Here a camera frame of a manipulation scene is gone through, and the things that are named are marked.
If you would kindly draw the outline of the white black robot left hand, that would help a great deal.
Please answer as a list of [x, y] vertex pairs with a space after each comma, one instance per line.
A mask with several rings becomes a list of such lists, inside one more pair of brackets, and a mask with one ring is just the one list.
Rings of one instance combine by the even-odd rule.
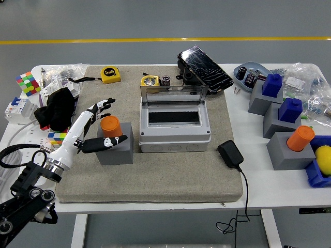
[[68, 171], [73, 165], [74, 156], [80, 151], [83, 153], [105, 151], [125, 141], [128, 138], [126, 135], [85, 139], [90, 126], [97, 119], [110, 115], [109, 113], [103, 115], [102, 112], [110, 108], [114, 102], [115, 99], [108, 98], [83, 111], [69, 129], [60, 148], [49, 154], [45, 167], [54, 171], [57, 169], [60, 172]]

